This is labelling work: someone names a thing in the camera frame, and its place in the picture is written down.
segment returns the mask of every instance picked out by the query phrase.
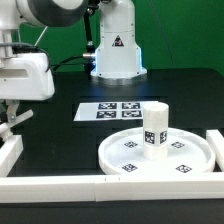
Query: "white circular tray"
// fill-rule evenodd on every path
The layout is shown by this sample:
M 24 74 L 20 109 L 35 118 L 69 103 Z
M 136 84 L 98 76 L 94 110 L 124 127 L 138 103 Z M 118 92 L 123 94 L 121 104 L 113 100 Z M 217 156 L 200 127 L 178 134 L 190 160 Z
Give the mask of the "white circular tray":
M 173 175 L 212 172 L 215 154 L 207 141 L 190 132 L 168 129 L 168 156 L 159 161 L 143 156 L 143 128 L 106 138 L 99 147 L 99 164 L 106 174 Z

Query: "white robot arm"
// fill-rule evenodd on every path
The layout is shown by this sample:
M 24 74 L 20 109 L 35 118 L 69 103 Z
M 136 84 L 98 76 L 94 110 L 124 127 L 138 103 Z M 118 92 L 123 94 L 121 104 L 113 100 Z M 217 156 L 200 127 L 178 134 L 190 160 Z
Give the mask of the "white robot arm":
M 0 99 L 45 100 L 54 93 L 43 53 L 14 54 L 11 31 L 22 22 L 70 26 L 85 13 L 88 0 L 0 0 Z

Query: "white border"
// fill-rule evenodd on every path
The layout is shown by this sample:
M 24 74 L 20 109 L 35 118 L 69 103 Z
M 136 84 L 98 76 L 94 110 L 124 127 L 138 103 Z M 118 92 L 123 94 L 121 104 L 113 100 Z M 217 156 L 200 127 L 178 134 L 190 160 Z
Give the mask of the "white border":
M 217 132 L 207 133 L 209 144 L 213 144 L 211 139 L 217 138 Z M 222 150 L 217 144 L 215 148 L 216 152 Z M 172 177 L 88 175 L 0 178 L 0 203 L 209 198 L 224 198 L 223 172 Z

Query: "green wall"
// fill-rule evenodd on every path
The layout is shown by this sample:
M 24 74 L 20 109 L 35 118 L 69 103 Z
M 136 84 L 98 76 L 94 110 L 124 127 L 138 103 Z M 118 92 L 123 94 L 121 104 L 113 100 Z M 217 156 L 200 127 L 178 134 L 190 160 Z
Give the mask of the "green wall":
M 224 75 L 224 1 L 153 0 L 168 46 L 151 7 L 150 0 L 134 0 L 136 41 L 142 47 L 143 65 L 159 68 L 213 68 Z M 93 38 L 99 44 L 99 15 L 91 18 Z M 21 26 L 22 41 L 35 43 L 43 28 Z M 53 64 L 85 52 L 84 23 L 69 28 L 49 28 L 39 46 L 46 49 Z M 82 70 L 82 66 L 60 71 Z

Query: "black tabletop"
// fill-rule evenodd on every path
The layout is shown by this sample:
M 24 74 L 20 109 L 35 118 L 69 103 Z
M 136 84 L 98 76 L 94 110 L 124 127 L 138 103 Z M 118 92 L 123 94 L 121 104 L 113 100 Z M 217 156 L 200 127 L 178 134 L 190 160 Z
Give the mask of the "black tabletop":
M 224 134 L 224 77 L 210 69 L 152 70 L 129 86 L 92 83 L 81 72 L 58 73 L 55 95 L 22 103 L 34 117 L 14 129 L 24 151 L 9 176 L 102 174 L 97 150 L 109 135 L 142 120 L 73 121 L 80 103 L 157 100 L 169 105 L 169 127 L 205 137 Z M 217 223 L 224 200 L 1 204 L 1 223 Z

